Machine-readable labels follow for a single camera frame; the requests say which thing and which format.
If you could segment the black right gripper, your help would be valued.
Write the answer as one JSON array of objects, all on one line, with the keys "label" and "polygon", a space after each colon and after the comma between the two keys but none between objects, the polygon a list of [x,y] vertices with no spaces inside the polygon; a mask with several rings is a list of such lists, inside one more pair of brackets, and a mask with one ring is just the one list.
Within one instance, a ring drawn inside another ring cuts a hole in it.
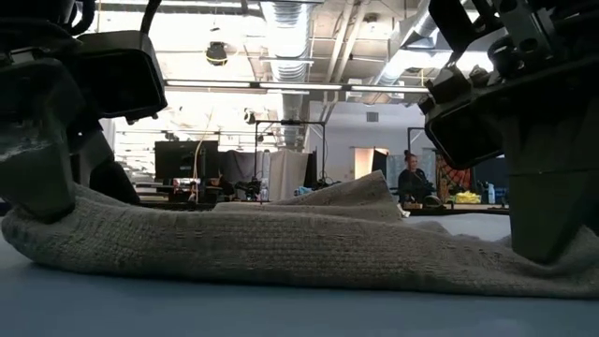
[{"label": "black right gripper", "polygon": [[[428,81],[419,107],[428,117],[470,112],[534,94],[572,91],[599,71],[599,0],[430,0],[428,11],[451,49]],[[482,37],[493,71],[463,75],[457,62]],[[552,262],[581,226],[599,227],[599,95],[551,117],[504,122],[512,247],[535,262]]]}]

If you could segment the grey-beige towel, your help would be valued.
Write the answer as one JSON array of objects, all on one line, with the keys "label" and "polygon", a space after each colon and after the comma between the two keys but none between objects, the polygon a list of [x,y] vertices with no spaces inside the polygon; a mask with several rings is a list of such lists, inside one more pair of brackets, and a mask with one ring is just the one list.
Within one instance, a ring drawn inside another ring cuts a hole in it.
[{"label": "grey-beige towel", "polygon": [[508,238],[403,222],[377,172],[296,198],[220,203],[206,212],[128,205],[78,186],[69,215],[44,224],[13,210],[2,233],[32,261],[79,273],[599,299],[599,237],[589,229],[556,262],[538,264],[516,254]]}]

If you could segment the dark monitor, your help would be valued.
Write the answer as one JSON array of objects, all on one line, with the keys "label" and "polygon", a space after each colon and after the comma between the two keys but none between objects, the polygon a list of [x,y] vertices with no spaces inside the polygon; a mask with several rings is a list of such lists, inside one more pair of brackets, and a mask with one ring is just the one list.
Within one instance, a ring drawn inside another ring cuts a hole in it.
[{"label": "dark monitor", "polygon": [[507,188],[509,174],[504,157],[495,157],[474,166],[474,183],[492,183],[495,187]]}]

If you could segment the yellow cloth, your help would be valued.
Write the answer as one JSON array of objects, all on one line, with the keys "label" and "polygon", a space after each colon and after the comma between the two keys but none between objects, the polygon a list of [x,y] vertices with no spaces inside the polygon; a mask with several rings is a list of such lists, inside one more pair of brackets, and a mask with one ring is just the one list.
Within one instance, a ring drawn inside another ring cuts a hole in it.
[{"label": "yellow cloth", "polygon": [[471,191],[464,191],[451,195],[449,200],[458,204],[480,204],[481,196]]}]

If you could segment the orange patterned cloth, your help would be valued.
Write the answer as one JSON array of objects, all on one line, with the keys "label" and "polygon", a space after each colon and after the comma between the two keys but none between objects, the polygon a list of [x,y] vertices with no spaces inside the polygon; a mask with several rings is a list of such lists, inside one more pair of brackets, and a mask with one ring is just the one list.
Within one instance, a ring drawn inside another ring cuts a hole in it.
[{"label": "orange patterned cloth", "polygon": [[450,167],[441,154],[435,157],[437,191],[449,194],[453,191],[469,191],[472,188],[472,170]]}]

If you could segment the person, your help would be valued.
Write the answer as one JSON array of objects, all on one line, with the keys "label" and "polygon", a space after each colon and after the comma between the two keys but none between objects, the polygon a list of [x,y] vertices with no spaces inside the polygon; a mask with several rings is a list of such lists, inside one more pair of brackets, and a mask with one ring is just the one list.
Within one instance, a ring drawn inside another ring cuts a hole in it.
[{"label": "person", "polygon": [[425,172],[417,165],[417,156],[404,151],[405,169],[398,177],[398,196],[400,203],[422,203],[424,198],[434,191]]}]

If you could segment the grey cloth partition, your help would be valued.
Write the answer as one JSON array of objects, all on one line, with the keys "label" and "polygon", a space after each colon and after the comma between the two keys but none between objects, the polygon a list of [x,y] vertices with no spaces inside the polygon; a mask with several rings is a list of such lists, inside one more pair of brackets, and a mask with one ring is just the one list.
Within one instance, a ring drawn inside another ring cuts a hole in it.
[{"label": "grey cloth partition", "polygon": [[253,178],[257,178],[263,184],[268,183],[270,153],[254,154],[229,150],[219,153],[219,161],[223,178],[232,184],[250,182]]}]

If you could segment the black hanging ceiling speaker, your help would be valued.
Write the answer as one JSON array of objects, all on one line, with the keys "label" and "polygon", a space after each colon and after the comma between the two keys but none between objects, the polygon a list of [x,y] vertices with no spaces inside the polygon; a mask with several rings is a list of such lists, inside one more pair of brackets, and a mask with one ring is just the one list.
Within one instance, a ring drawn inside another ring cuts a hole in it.
[{"label": "black hanging ceiling speaker", "polygon": [[222,41],[211,41],[205,52],[205,58],[212,66],[224,66],[228,62],[226,44]]}]

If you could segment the black panel board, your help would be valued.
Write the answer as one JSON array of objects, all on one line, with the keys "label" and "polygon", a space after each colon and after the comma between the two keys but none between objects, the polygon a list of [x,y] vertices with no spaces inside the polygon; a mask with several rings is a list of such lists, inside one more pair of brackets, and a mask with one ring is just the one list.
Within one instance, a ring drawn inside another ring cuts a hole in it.
[{"label": "black panel board", "polygon": [[387,177],[387,158],[387,151],[375,148],[373,150],[372,172],[380,171],[384,177]]}]

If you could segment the white cloth partition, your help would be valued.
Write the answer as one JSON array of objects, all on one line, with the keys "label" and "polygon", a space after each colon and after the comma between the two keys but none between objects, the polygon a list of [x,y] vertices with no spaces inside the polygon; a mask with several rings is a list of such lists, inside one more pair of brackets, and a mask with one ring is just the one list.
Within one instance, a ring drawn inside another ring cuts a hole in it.
[{"label": "white cloth partition", "polygon": [[270,154],[270,201],[294,197],[294,191],[304,184],[308,158],[308,154],[289,150]]}]

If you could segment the beige door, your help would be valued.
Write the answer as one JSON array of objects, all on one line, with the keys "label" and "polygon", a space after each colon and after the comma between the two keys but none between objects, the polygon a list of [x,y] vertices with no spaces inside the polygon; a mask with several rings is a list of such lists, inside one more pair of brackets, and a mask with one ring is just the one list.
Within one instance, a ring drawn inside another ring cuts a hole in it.
[{"label": "beige door", "polygon": [[377,149],[384,149],[389,154],[389,150],[387,148],[380,148],[380,147],[361,148],[361,147],[356,147],[354,149],[354,168],[353,168],[353,172],[354,172],[354,178],[355,179],[361,178],[361,177],[363,177],[365,175],[368,175],[368,174],[370,174],[372,172],[373,150],[375,148],[377,148]]}]

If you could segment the long ceiling light bar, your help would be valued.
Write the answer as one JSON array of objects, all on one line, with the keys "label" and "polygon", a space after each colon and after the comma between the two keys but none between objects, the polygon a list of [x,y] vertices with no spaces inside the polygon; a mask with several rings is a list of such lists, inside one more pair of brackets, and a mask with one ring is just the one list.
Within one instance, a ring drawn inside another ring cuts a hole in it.
[{"label": "long ceiling light bar", "polygon": [[301,91],[346,91],[393,94],[426,94],[429,90],[421,86],[382,86],[349,83],[316,82],[260,82],[260,81],[195,81],[166,80],[167,87],[248,90],[301,90]]}]

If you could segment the black aluminium table frame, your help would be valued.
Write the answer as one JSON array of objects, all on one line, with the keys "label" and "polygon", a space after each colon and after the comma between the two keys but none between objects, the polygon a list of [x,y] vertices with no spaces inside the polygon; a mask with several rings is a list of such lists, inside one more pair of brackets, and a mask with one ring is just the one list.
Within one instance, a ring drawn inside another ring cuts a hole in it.
[{"label": "black aluminium table frame", "polygon": [[[169,201],[142,201],[141,207],[169,210],[169,211],[267,211],[267,212],[323,212],[330,214],[349,215],[351,212],[365,214],[366,212],[389,212],[392,216],[399,216],[399,208],[394,202],[375,202],[371,204],[350,204],[350,205],[309,205],[309,204],[278,204],[274,202],[252,202],[252,201],[231,201],[220,202],[216,204],[192,202],[169,202]],[[410,210],[411,216],[446,216],[466,213],[480,213],[493,215],[509,215],[508,209],[480,207],[468,205],[466,208],[436,208],[436,209],[416,209]]]}]

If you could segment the black station frame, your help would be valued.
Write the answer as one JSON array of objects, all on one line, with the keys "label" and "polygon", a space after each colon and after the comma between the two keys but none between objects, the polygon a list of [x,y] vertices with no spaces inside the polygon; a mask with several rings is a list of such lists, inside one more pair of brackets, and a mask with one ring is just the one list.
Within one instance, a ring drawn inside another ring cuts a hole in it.
[{"label": "black station frame", "polygon": [[424,127],[415,127],[410,126],[406,129],[407,136],[407,152],[411,153],[413,151],[413,144],[415,141],[419,139],[422,133],[425,131]]},{"label": "black station frame", "polygon": [[257,144],[258,144],[258,128],[259,125],[265,123],[265,124],[269,124],[269,125],[285,125],[285,126],[298,126],[298,125],[319,125],[321,128],[321,139],[322,139],[322,164],[321,164],[321,171],[320,171],[320,177],[317,180],[318,181],[318,186],[321,187],[323,183],[326,182],[327,179],[327,173],[326,173],[326,159],[327,159],[327,153],[328,153],[328,149],[327,149],[327,138],[326,138],[326,123],[325,122],[318,122],[318,121],[301,121],[301,120],[293,120],[293,119],[286,119],[286,120],[256,120],[254,123],[254,174],[253,177],[255,178],[257,175]]}]

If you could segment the slanted silver ventilation duct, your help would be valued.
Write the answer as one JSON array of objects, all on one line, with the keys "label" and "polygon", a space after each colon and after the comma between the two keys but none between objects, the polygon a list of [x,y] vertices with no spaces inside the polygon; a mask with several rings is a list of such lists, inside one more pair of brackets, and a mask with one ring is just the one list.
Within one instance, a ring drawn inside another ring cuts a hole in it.
[{"label": "slanted silver ventilation duct", "polygon": [[394,84],[405,69],[423,65],[427,55],[437,42],[438,27],[429,13],[431,0],[420,0],[416,13],[398,23],[387,42],[389,56],[380,73],[371,84],[389,86]]}]

